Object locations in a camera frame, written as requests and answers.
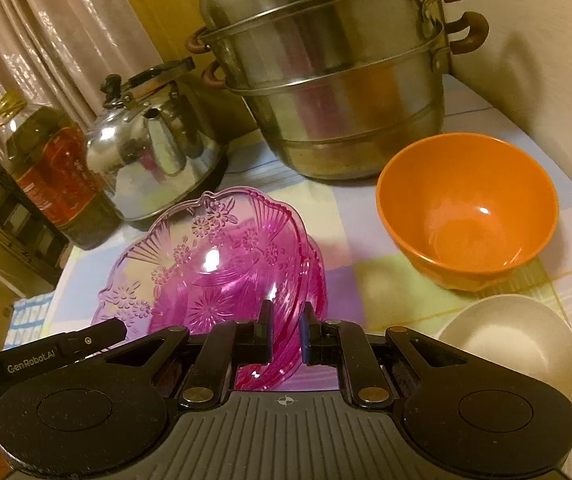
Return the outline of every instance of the bottle label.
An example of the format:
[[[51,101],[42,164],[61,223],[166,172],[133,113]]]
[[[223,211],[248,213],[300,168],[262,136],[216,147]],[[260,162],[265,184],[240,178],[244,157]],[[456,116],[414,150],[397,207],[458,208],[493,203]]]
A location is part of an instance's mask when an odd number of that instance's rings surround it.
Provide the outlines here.
[[[17,183],[55,227],[71,221],[99,192],[86,167],[81,129],[72,126],[58,131],[44,146],[40,160]]]

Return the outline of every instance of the gray gripper base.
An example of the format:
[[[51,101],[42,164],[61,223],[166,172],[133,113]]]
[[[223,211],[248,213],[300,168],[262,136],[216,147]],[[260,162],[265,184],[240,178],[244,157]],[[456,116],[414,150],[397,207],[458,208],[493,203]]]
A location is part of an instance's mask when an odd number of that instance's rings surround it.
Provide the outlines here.
[[[546,475],[546,480],[560,480]],[[461,480],[419,456],[383,413],[340,392],[233,392],[183,415],[152,453],[102,480]],[[8,480],[28,480],[15,472]]]

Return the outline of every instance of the beige bowl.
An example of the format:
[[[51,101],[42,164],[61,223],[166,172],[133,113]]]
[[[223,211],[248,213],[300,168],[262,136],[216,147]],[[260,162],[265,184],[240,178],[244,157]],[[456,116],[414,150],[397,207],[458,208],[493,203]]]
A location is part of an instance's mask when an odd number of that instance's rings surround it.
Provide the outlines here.
[[[572,331],[540,301],[519,294],[485,298],[455,316],[437,338],[549,384],[572,402]]]

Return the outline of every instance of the table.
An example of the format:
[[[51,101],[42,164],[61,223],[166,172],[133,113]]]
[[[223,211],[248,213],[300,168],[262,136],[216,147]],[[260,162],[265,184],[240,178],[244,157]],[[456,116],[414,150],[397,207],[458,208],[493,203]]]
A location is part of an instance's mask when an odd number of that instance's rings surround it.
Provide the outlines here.
[[[572,328],[572,182],[544,152],[487,101],[450,75],[444,76],[445,132],[481,132],[506,140],[533,156],[548,172],[560,201],[551,243],[515,277],[483,294],[443,290],[419,275],[384,231],[375,207],[375,180],[328,186],[304,179],[268,149],[258,132],[235,140],[220,189],[252,186],[291,204],[321,248],[326,267],[328,317],[351,320],[367,332],[405,325],[434,335],[449,319],[482,296],[517,292],[546,303]],[[64,268],[42,336],[90,323],[97,293],[112,264],[141,233],[124,227],[101,247],[75,250]],[[280,389],[336,388],[332,370],[300,367]],[[565,471],[572,478],[572,453]]]

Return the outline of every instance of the pink glass bowl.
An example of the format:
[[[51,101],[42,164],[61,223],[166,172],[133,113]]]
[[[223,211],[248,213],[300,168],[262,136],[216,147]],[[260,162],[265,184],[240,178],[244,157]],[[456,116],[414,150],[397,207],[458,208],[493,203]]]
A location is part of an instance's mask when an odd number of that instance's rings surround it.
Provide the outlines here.
[[[273,362],[245,367],[237,387],[268,389],[297,368],[297,322],[305,300],[326,310],[319,248],[297,212],[256,189],[204,193],[166,211],[130,245],[99,293],[93,324],[111,317],[126,341],[173,325],[206,333],[218,322],[253,319],[274,304]]]

